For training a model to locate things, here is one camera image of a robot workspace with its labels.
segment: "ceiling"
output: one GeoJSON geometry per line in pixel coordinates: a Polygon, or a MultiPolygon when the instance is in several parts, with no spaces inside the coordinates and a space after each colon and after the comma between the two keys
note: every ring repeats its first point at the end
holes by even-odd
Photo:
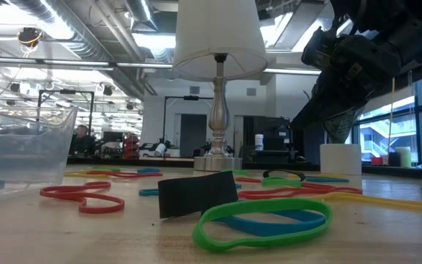
{"type": "MultiPolygon", "coordinates": [[[[131,15],[127,12],[124,0],[44,0],[47,3],[63,5],[61,20],[78,23],[76,29],[82,31],[82,36],[92,37],[96,48],[105,52],[107,58],[113,61],[134,62],[138,58],[146,62],[157,62],[163,57],[158,57],[158,50],[169,53],[166,59],[173,57],[174,35],[177,24],[178,1],[174,0],[150,0],[154,7],[152,22],[158,30],[151,30],[148,23],[134,23],[131,25],[131,15]],[[105,2],[113,11],[116,19],[109,16],[105,8],[96,8],[100,2],[105,2]],[[126,37],[122,38],[122,32],[133,33],[133,44],[128,42],[126,37]]],[[[316,0],[256,0],[261,31],[267,46],[267,56],[270,67],[290,67],[296,69],[310,69],[309,66],[300,62],[300,55],[304,43],[308,42],[312,32],[318,27],[329,27],[333,19],[333,11],[330,4],[325,1],[316,0]]],[[[64,31],[56,31],[46,28],[35,15],[30,15],[22,9],[9,4],[0,4],[0,14],[10,13],[11,16],[0,15],[0,56],[22,57],[26,54],[27,48],[21,48],[17,40],[18,32],[24,27],[42,29],[44,34],[37,49],[28,54],[29,58],[43,59],[82,59],[73,49],[69,49],[74,40],[60,40],[55,36],[62,36],[64,31]]],[[[126,103],[131,100],[135,103],[134,117],[141,118],[142,105],[140,100],[143,96],[156,95],[155,89],[163,87],[147,86],[147,80],[151,84],[157,83],[154,79],[176,79],[180,76],[173,74],[170,70],[148,70],[145,73],[137,70],[123,70],[122,72],[75,69],[73,67],[62,68],[19,68],[0,65],[0,104],[4,105],[8,99],[18,100],[18,105],[33,106],[38,97],[38,90],[54,84],[54,89],[69,88],[78,91],[95,92],[95,111],[122,113],[126,111],[126,103]],[[11,81],[22,83],[21,92],[11,92],[7,89],[11,81]],[[113,87],[113,95],[105,96],[102,89],[105,85],[113,87]]],[[[260,80],[265,85],[271,78],[270,74],[261,74],[253,79],[260,80]]],[[[70,100],[71,104],[88,109],[89,104],[84,103],[86,99],[80,95],[54,95],[58,100],[70,100]]],[[[56,107],[54,102],[47,101],[47,104],[56,107]]],[[[111,120],[105,115],[96,117],[99,120],[111,120]]],[[[141,126],[135,124],[135,131],[141,126]]]]}

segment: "desk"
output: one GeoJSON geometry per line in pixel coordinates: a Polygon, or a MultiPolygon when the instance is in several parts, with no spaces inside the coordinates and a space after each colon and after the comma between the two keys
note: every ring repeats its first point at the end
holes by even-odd
{"type": "MultiPolygon", "coordinates": [[[[122,169],[135,171],[138,167],[122,169]]],[[[162,170],[162,178],[204,174],[192,169],[162,170]]],[[[250,172],[253,177],[261,174],[250,172]]],[[[85,180],[66,178],[64,183],[80,185],[85,180]]],[[[333,223],[327,233],[313,241],[211,254],[195,247],[191,240],[199,213],[161,221],[157,197],[138,196],[139,189],[154,188],[158,180],[162,179],[112,180],[112,188],[106,193],[125,199],[126,207],[124,212],[107,215],[82,214],[75,202],[38,194],[0,201],[0,263],[422,263],[422,211],[342,201],[328,202],[334,210],[333,223]]],[[[422,180],[364,175],[362,184],[367,195],[422,199],[422,180]]],[[[243,184],[243,189],[258,188],[256,184],[243,184]]],[[[224,241],[245,236],[215,223],[205,230],[224,241]]]]}

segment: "glass wall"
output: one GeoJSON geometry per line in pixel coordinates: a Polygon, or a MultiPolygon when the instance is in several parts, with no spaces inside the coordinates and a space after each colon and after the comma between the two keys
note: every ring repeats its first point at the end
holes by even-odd
{"type": "Polygon", "coordinates": [[[390,145],[388,141],[390,126],[390,105],[383,106],[359,116],[355,122],[363,161],[381,157],[394,152],[396,147],[410,147],[412,162],[422,164],[422,80],[414,85],[416,96],[399,100],[393,104],[390,145]]]}

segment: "window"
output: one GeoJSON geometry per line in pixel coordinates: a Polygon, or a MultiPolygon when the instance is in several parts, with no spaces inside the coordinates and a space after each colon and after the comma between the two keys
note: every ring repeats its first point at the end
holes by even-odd
{"type": "MultiPolygon", "coordinates": [[[[413,107],[415,107],[415,97],[414,96],[410,96],[408,98],[405,98],[403,100],[399,100],[396,101],[395,103],[393,103],[393,111],[400,111],[400,110],[404,110],[404,109],[412,109],[413,107]]],[[[388,104],[386,106],[383,106],[379,109],[375,109],[372,111],[369,111],[367,113],[364,113],[362,115],[359,116],[359,120],[364,120],[367,118],[371,118],[371,117],[377,117],[383,114],[390,114],[390,110],[391,110],[391,105],[388,104]]]]}
{"type": "Polygon", "coordinates": [[[395,152],[396,147],[410,147],[412,161],[418,162],[415,115],[408,114],[393,118],[390,147],[388,147],[389,125],[389,119],[360,125],[359,143],[363,161],[387,155],[388,151],[395,152]]]}

